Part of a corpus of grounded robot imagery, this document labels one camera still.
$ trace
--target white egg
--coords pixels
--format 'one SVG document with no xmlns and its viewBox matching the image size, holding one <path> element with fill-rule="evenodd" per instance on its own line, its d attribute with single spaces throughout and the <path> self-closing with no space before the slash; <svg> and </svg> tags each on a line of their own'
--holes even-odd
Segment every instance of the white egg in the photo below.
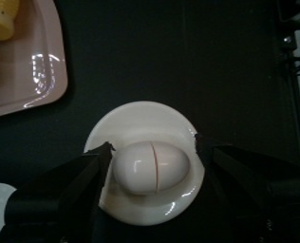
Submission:
<svg viewBox="0 0 300 243">
<path fill-rule="evenodd" d="M 117 183 L 137 195 L 152 195 L 173 188 L 188 172 L 188 154 L 162 141 L 133 143 L 113 158 Z"/>
</svg>

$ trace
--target yellow food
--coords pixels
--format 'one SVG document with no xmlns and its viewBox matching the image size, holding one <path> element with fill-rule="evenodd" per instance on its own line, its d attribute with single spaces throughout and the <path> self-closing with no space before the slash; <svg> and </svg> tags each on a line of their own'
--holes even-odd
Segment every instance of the yellow food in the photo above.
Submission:
<svg viewBox="0 0 300 243">
<path fill-rule="evenodd" d="M 0 0 L 0 41 L 13 37 L 14 18 L 18 14 L 19 0 Z"/>
</svg>

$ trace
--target black background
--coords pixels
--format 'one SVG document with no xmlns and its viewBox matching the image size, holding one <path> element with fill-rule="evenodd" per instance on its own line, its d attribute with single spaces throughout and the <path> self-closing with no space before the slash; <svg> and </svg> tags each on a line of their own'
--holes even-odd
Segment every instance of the black background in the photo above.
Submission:
<svg viewBox="0 0 300 243">
<path fill-rule="evenodd" d="M 134 101 L 168 104 L 205 137 L 300 166 L 300 127 L 283 64 L 285 34 L 273 1 L 56 4 L 69 88 L 56 103 L 0 117 L 2 182 L 19 186 L 78 157 L 93 126 Z M 145 230 L 102 215 L 98 238 L 118 242 L 113 231 L 120 231 L 120 242 L 141 242 L 133 234 L 149 242 L 194 242 L 198 235 L 223 242 L 229 235 L 219 230 L 220 217 L 208 182 L 192 207 L 170 223 Z M 149 236 L 153 231 L 161 237 Z"/>
</svg>

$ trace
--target plate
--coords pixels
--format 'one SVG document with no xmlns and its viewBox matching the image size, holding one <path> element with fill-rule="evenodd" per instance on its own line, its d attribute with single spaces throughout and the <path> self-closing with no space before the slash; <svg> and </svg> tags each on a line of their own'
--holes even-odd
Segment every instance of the plate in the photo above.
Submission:
<svg viewBox="0 0 300 243">
<path fill-rule="evenodd" d="M 97 123 L 88 138 L 86 151 L 105 141 L 118 151 L 134 142 L 160 140 L 181 148 L 190 161 L 185 180 L 173 189 L 152 196 L 128 193 L 116 182 L 110 166 L 100 207 L 114 218 L 133 225 L 149 226 L 170 220 L 188 208 L 196 199 L 205 176 L 205 167 L 196 154 L 196 133 L 193 125 L 178 111 L 152 102 L 120 106 Z"/>
<path fill-rule="evenodd" d="M 0 42 L 0 116 L 54 102 L 66 91 L 64 35 L 53 0 L 21 0 Z"/>
</svg>

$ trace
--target pink tray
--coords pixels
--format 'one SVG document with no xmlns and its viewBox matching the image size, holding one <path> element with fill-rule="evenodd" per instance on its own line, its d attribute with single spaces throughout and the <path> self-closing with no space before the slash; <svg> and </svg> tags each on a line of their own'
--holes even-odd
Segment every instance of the pink tray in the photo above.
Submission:
<svg viewBox="0 0 300 243">
<path fill-rule="evenodd" d="M 0 116 L 54 102 L 68 87 L 64 34 L 53 0 L 21 0 L 15 35 L 0 42 Z"/>
</svg>

